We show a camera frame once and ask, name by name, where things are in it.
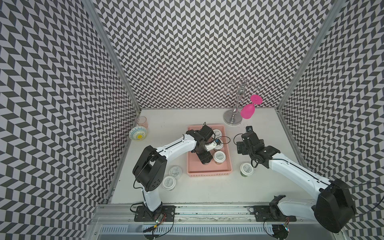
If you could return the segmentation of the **green yogurt cup white lid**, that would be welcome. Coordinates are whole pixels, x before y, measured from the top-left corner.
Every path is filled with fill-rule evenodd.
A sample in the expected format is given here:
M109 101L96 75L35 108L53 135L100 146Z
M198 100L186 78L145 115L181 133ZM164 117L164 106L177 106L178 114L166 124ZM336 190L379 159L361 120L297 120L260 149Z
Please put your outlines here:
M213 132L214 132L215 139L219 139L223 136L222 131L219 129L214 129Z

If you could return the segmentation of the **white lid yogurt cup right-near-basket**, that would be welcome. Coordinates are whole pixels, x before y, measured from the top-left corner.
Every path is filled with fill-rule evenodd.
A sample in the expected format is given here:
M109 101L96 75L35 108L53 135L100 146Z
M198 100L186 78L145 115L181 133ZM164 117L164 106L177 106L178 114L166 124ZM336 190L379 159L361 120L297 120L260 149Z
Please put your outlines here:
M224 147L224 144L220 140L216 140L215 143L216 143L216 146L214 148L215 151L220 151Z

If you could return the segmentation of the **red label yogurt cup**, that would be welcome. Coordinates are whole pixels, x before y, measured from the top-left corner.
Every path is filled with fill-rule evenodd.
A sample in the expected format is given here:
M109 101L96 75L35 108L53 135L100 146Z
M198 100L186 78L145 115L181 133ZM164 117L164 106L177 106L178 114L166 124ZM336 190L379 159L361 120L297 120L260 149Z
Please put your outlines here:
M227 156L226 154L223 152L223 151L216 151L214 153L214 161L217 165L221 165L222 163L224 163L227 159Z

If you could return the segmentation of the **pink perforated plastic basket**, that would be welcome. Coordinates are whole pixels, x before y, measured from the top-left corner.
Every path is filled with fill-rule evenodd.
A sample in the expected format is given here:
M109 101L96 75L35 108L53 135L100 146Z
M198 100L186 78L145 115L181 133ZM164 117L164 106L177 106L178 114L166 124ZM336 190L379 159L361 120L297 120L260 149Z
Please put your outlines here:
M196 153L187 153L187 174L190 177L203 177L203 176L223 176L229 175L233 168L231 162L231 155L229 151L229 140L221 137L225 144L220 149L226 155L223 163L217 164L214 159L209 164L203 165Z

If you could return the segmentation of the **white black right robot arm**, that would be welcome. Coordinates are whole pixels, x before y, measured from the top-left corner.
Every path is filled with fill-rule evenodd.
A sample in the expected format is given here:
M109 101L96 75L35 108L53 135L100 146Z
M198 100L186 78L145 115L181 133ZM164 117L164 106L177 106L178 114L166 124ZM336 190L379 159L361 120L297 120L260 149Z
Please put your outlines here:
M255 210L265 215L266 221L285 221L290 217L300 217L317 221L332 233L339 233L356 215L356 207L348 185L342 180L331 181L317 175L305 167L293 162L273 146L265 146L251 126L237 142L238 154L248 155L253 168L262 165L275 171L301 187L311 200L287 199L278 195L262 210Z

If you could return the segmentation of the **green yogurt cup front-right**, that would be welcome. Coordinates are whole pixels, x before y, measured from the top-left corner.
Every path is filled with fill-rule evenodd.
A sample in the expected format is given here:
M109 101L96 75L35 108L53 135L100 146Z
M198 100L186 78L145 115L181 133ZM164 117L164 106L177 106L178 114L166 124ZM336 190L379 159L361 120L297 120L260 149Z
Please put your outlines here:
M250 163L243 163L241 164L240 171L243 177L248 177L254 173L254 168Z

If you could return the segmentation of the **tipped clear lid yogurt cup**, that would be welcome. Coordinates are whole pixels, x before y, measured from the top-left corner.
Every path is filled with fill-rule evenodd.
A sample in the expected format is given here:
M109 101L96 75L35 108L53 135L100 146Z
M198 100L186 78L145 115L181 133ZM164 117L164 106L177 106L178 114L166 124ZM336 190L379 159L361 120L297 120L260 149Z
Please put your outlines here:
M169 175L174 177L176 180L179 180L182 176L182 168L179 166L173 166L169 170Z

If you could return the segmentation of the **white lid yogurt cup front-left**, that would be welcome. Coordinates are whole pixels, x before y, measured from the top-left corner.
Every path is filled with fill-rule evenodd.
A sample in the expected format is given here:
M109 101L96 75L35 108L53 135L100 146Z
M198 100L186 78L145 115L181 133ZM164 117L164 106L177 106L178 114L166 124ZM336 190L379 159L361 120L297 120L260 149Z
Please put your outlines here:
M163 179L162 186L167 191L172 191L176 187L176 179L173 176L166 176Z

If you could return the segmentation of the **chrome cup holder stand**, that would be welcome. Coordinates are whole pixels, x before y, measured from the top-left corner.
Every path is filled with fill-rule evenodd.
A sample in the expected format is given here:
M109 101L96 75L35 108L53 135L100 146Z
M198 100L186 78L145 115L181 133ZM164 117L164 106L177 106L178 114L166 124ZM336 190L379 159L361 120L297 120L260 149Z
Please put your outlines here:
M246 78L230 79L225 83L224 94L226 96L230 95L232 93L232 88L234 88L235 93L234 106L230 110L227 110L223 115L223 119L227 125L237 126L242 122L243 117L239 110L242 97L247 92L255 94L255 90L258 90L260 87L260 83L252 83L251 80Z

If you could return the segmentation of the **magenta plastic wine glass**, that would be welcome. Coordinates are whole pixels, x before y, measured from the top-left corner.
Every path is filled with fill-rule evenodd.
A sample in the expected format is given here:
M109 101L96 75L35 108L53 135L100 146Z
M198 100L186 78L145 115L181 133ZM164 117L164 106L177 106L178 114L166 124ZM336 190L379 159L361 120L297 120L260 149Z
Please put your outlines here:
M263 99L259 95L252 95L250 99L251 103L244 106L241 110L241 117L243 119L250 119L255 112L256 106L261 105L263 103Z

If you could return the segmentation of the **pink transparent plastic cup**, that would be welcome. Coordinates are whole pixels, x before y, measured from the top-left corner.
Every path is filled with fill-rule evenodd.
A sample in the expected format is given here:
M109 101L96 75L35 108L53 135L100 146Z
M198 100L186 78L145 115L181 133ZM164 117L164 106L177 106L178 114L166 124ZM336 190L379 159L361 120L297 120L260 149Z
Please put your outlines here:
M146 128L146 129L149 127L148 120L145 116L138 117L136 123L137 123L137 126L141 126L141 127Z

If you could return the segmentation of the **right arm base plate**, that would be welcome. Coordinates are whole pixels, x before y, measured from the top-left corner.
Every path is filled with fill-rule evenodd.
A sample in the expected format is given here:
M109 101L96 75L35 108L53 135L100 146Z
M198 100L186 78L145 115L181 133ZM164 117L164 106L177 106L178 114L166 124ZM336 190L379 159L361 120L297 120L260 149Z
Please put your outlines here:
M255 216L257 222L296 222L295 216L284 215L278 207L271 206L252 206L251 213Z

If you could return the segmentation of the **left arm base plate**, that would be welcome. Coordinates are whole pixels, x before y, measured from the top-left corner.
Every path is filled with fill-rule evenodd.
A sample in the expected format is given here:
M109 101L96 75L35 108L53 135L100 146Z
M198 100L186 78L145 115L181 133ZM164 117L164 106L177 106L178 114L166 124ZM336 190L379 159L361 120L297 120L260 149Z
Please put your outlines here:
M151 212L147 207L138 206L135 213L135 222L155 222L158 218L165 218L165 222L173 222L176 213L176 206L161 205L154 212Z

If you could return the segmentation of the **aluminium corner post right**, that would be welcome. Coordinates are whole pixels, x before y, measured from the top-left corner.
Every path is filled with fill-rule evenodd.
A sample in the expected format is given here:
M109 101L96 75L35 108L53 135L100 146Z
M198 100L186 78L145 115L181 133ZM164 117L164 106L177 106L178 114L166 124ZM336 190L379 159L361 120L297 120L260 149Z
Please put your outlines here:
M329 14L326 16L323 24L320 26L319 31L314 38L314 41L311 43L309 50L307 54L305 55L303 61L301 62L297 72L295 73L294 77L291 80L291 83L289 84L286 92L284 93L281 101L279 102L276 110L277 112L281 112L286 105L287 101L293 94L295 88L299 84L300 79L302 78L303 74L305 73L308 65L310 64L312 58L314 57L315 53L317 52L319 46L321 45L322 41L326 38L326 35L328 31L330 30L332 24L334 23L336 17L338 16L339 12L342 10L343 6L345 5L346 1L335 1L332 5Z

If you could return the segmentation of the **aluminium corner post left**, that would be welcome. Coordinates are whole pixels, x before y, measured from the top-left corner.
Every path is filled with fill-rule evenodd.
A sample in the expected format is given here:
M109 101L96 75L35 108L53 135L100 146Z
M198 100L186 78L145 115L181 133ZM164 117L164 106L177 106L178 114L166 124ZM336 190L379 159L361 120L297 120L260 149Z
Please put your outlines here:
M84 5L85 11L89 15L90 21L94 25L103 45L105 47L107 54L109 55L117 73L119 74L121 81L122 81L126 91L128 92L128 95L131 98L135 109L140 113L141 107L139 106L139 103L135 97L134 91L131 88L130 82L129 82L129 80L128 80L128 78L127 78L127 76L126 76L126 74L122 68L122 65L118 59L118 56L117 56L117 54L113 48L111 40L108 38L108 35L105 31L105 28L104 28L104 26L103 26L103 24L102 24L102 22L98 16L98 13L97 13L95 6L94 6L94 2L90 1L90 0L82 0L82 3Z

